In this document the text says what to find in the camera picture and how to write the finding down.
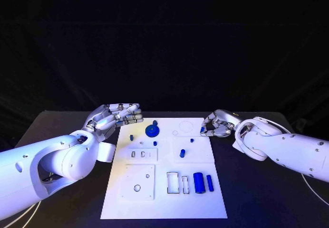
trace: robotic arm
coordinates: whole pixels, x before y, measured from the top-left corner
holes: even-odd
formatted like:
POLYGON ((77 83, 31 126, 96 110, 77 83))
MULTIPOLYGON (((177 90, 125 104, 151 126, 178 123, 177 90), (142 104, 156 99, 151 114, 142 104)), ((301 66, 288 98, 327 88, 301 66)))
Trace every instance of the robotic arm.
POLYGON ((112 162, 116 146, 103 141, 116 127, 143 122, 139 104, 107 104, 70 135, 0 153, 0 220, 48 198, 91 172, 96 161, 112 162), (40 169, 54 173, 41 179, 40 169))
POLYGON ((249 157, 259 161, 270 157, 279 165, 329 182, 328 141, 292 134, 285 127, 262 117, 244 120, 239 114, 218 109, 203 123, 201 135, 227 137, 233 131, 233 147, 249 157), (210 122, 216 127, 211 131, 205 128, 210 122))

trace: white pegboard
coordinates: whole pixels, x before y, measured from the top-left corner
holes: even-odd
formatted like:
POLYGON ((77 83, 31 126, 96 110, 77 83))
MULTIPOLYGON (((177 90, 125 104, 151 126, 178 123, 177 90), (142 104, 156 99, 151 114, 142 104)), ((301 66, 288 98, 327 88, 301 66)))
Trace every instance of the white pegboard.
POLYGON ((122 128, 102 219, 227 218, 211 143, 208 137, 201 137, 200 135, 203 121, 204 118, 145 118, 145 122, 122 128), (151 138, 146 135, 146 127, 152 124, 154 120, 158 121, 161 133, 155 138, 151 138), (178 151, 175 152, 175 148, 179 150, 179 147, 188 148, 191 152, 195 151, 195 154, 198 154, 198 151, 203 151, 203 153, 208 154, 208 157, 211 155, 211 158, 204 158, 204 163, 194 162, 194 159, 188 163, 178 163, 179 153, 178 151), (128 153, 136 148, 158 149, 158 161, 152 164, 146 163, 148 165, 155 165, 154 200, 135 201, 120 199, 122 180, 128 175, 126 166, 130 164, 136 165, 128 159, 128 153), (179 194, 168 194, 168 172, 178 172, 179 174, 179 194), (195 172, 204 174, 205 194, 195 193, 195 172), (210 192, 207 175, 213 176, 214 192, 210 192), (188 176, 190 194, 182 192, 182 176, 188 176))

